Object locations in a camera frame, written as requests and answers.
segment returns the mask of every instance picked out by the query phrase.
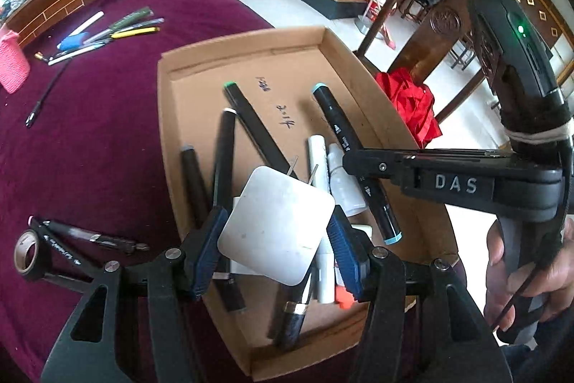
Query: black pillar base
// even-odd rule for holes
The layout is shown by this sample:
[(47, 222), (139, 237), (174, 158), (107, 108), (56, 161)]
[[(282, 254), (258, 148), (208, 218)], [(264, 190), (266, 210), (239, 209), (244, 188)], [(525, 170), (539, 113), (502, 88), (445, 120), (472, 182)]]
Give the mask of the black pillar base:
[(366, 2), (337, 2), (335, 0), (302, 0), (329, 20), (348, 19), (363, 15)]

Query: human hand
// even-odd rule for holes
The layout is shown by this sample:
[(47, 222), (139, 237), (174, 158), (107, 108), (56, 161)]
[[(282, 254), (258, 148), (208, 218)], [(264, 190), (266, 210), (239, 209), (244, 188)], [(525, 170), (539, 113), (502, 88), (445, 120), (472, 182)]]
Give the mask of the human hand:
[[(489, 265), (486, 268), (486, 305), (484, 318), (492, 324), (524, 280), (534, 268), (533, 263), (524, 265), (509, 277), (502, 259), (504, 244), (500, 236), (498, 221), (490, 227), (486, 236), (489, 249)], [(564, 243), (550, 268), (539, 272), (522, 294), (535, 297), (549, 292), (549, 297), (540, 318), (541, 322), (550, 320), (572, 305), (574, 300), (574, 220), (567, 218), (564, 223)], [(506, 331), (515, 318), (514, 306), (500, 321), (499, 327)]]

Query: pink textured object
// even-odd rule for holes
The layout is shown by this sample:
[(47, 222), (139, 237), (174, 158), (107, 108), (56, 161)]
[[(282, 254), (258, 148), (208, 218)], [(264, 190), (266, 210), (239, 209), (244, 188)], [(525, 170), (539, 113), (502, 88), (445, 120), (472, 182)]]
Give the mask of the pink textured object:
[(11, 30), (0, 34), (0, 85), (8, 93), (13, 93), (22, 86), (29, 73), (30, 64), (18, 45), (18, 34)]

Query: tape roll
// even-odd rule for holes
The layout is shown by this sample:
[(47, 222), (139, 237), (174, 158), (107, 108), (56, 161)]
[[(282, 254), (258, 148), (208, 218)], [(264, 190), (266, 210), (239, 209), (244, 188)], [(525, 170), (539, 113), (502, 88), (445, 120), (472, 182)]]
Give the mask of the tape roll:
[(38, 233), (28, 229), (22, 233), (14, 248), (14, 266), (27, 281), (37, 281), (52, 267), (50, 247), (39, 238)]

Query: orange cap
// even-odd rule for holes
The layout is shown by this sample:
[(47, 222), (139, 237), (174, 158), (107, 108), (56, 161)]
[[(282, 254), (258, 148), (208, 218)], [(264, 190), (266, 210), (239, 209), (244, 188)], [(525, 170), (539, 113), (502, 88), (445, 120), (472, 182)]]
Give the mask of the orange cap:
[(355, 303), (355, 297), (343, 286), (335, 286), (335, 302), (343, 310), (349, 310)]

